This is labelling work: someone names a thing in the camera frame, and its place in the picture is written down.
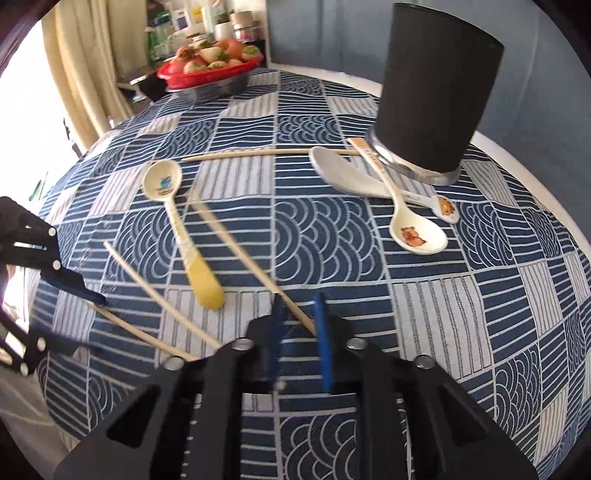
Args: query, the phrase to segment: red plastic basket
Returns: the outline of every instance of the red plastic basket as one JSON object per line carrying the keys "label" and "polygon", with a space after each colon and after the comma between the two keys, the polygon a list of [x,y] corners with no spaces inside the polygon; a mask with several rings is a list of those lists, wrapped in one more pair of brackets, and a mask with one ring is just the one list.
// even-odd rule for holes
{"label": "red plastic basket", "polygon": [[222,67],[221,69],[205,70],[203,72],[195,73],[168,73],[170,62],[164,63],[157,72],[158,77],[166,80],[168,88],[171,90],[182,90],[185,88],[198,87],[207,83],[218,82],[225,80],[239,73],[248,72],[256,68],[262,62],[263,56],[259,56],[252,60],[246,61],[241,65],[233,67]]}

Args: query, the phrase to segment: blue patterned tablecloth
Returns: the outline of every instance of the blue patterned tablecloth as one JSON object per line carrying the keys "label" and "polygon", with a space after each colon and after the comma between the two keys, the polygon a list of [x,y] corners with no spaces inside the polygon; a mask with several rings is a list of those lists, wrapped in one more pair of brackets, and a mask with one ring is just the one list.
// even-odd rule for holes
{"label": "blue patterned tablecloth", "polygon": [[[306,155],[183,163],[176,203],[224,287],[219,312],[194,302],[161,204],[140,181],[151,160],[230,148],[329,145],[362,136],[379,99],[337,83],[257,70],[232,98],[188,105],[165,98],[104,135],[46,197],[66,266],[103,292],[127,322],[209,355],[109,258],[108,240],[161,294],[223,343],[269,312],[261,287],[189,206],[207,201],[258,264],[311,314],[325,292],[357,335],[384,351],[428,353],[513,438],[545,479],[591,415],[591,267],[563,225],[486,154],[470,146],[450,187],[405,177],[408,190],[445,194],[461,220],[448,248],[419,257],[388,233],[392,203],[341,194]],[[359,157],[350,159],[365,168]],[[70,435],[92,430],[152,373],[161,352],[94,314],[80,299],[30,279],[32,321],[100,345],[76,358],[49,355],[39,379],[50,413]],[[354,406],[321,394],[316,341],[291,321],[283,341],[285,390],[244,399],[242,476],[351,478]]]}

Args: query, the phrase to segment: potted plant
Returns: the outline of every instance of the potted plant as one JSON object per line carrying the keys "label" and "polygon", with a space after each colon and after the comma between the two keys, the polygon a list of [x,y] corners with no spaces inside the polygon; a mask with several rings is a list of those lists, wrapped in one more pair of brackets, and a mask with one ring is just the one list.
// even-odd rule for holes
{"label": "potted plant", "polygon": [[234,29],[232,27],[232,23],[230,22],[230,14],[233,13],[234,10],[231,10],[230,12],[222,12],[216,17],[216,40],[234,38]]}

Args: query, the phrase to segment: spoon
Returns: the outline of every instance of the spoon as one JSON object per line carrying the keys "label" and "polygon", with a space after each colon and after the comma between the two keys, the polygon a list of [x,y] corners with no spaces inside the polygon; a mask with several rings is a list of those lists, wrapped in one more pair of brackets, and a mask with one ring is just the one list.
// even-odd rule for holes
{"label": "spoon", "polygon": [[164,203],[195,298],[203,307],[217,310],[223,304],[222,287],[191,240],[174,203],[182,181],[183,171],[178,163],[160,160],[145,173],[142,189],[147,198]]}
{"label": "spoon", "polygon": [[363,159],[369,163],[394,201],[394,215],[390,221],[390,235],[405,250],[417,255],[431,255],[445,250],[447,235],[435,222],[417,215],[404,202],[402,192],[384,170],[384,165],[376,158],[363,138],[348,138]]}
{"label": "spoon", "polygon": [[[332,150],[325,147],[313,147],[308,155],[310,163],[318,175],[336,190],[362,197],[392,198],[381,181],[363,173]],[[444,222],[458,223],[460,220],[460,212],[456,205],[443,195],[427,197],[402,190],[402,196],[406,203],[430,208],[435,216]]]}

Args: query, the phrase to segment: wooden chopstick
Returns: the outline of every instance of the wooden chopstick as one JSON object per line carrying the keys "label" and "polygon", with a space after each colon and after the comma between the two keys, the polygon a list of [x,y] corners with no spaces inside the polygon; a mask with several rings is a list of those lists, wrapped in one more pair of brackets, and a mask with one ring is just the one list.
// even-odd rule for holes
{"label": "wooden chopstick", "polygon": [[195,335],[200,337],[204,342],[206,342],[209,346],[218,349],[222,346],[220,342],[217,341],[216,338],[209,335],[204,330],[201,330],[197,325],[193,324],[191,320],[189,320],[185,315],[180,313],[176,308],[174,308],[160,293],[154,290],[148,282],[146,282],[140,274],[138,274],[134,268],[129,265],[124,258],[119,255],[117,250],[113,248],[109,242],[103,242],[103,245],[107,249],[107,251],[111,254],[111,256],[117,261],[117,263],[127,272],[127,274],[135,280],[135,282],[144,289],[144,291],[164,310],[166,310],[169,314],[171,314],[174,318],[176,318],[181,324],[183,324],[186,328],[191,330]]}
{"label": "wooden chopstick", "polygon": [[[218,158],[253,157],[259,155],[307,154],[310,150],[311,148],[263,148],[260,150],[221,151],[216,153],[207,153],[205,155],[195,155],[194,157],[182,158],[181,162],[217,160]],[[359,156],[359,152],[357,152],[357,150],[331,150],[339,155]]]}
{"label": "wooden chopstick", "polygon": [[117,315],[114,315],[109,310],[106,310],[103,307],[99,307],[98,305],[96,305],[92,302],[89,302],[87,300],[86,300],[86,303],[88,305],[90,305],[90,308],[92,308],[94,311],[100,313],[103,317],[107,318],[108,320],[110,320],[114,324],[120,326],[121,328],[123,328],[123,330],[127,330],[129,333],[136,336],[140,340],[143,340],[144,342],[149,343],[153,347],[159,348],[160,350],[163,350],[164,352],[169,353],[170,355],[176,355],[181,358],[184,358],[187,362],[199,360],[198,356],[191,355],[190,353],[179,350],[178,348],[175,348],[173,346],[170,346],[167,343],[164,343],[162,340],[158,340],[157,338],[154,338],[153,336],[147,334],[146,332],[143,332],[139,328],[134,327],[133,325],[130,325],[126,321],[120,319]]}
{"label": "wooden chopstick", "polygon": [[200,199],[192,198],[189,200],[195,211],[208,223],[209,227],[216,232],[218,237],[232,250],[244,266],[251,271],[251,273],[258,278],[258,280],[271,292],[281,295],[283,301],[297,318],[313,335],[316,335],[316,325],[314,322],[286,295],[286,293],[276,285],[269,275],[259,267],[254,259],[244,250],[238,242],[234,239],[226,227],[222,225],[220,220]]}

